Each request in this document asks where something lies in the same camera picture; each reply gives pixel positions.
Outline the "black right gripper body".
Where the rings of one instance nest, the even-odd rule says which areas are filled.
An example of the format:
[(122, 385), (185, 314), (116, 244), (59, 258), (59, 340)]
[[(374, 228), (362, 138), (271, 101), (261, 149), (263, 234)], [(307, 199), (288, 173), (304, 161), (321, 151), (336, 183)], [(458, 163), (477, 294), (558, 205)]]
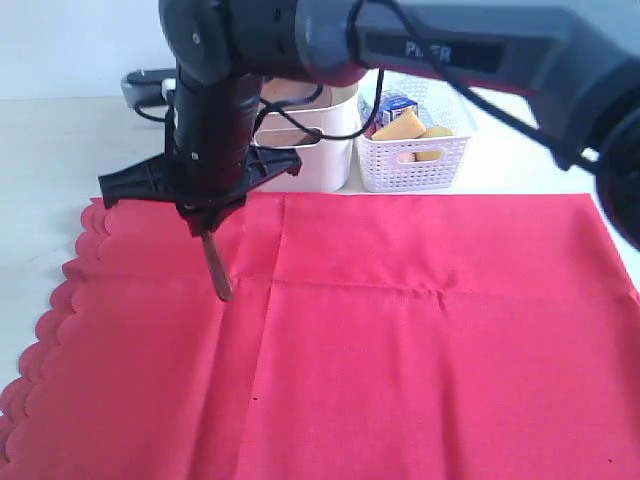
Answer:
[(264, 78), (244, 74), (204, 85), (180, 72), (165, 118), (164, 152), (99, 178), (104, 206), (121, 200), (222, 208), (302, 166), (290, 148), (252, 144)]

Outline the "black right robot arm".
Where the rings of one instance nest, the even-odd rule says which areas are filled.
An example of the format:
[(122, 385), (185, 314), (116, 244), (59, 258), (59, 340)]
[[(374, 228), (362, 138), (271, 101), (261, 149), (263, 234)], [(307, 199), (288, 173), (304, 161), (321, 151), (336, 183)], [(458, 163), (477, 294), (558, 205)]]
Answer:
[(102, 176), (103, 201), (175, 205), (194, 234), (299, 156), (252, 143), (268, 78), (345, 87), (372, 69), (441, 79), (595, 177), (607, 218), (639, 242), (635, 1), (163, 1), (177, 85), (165, 150)]

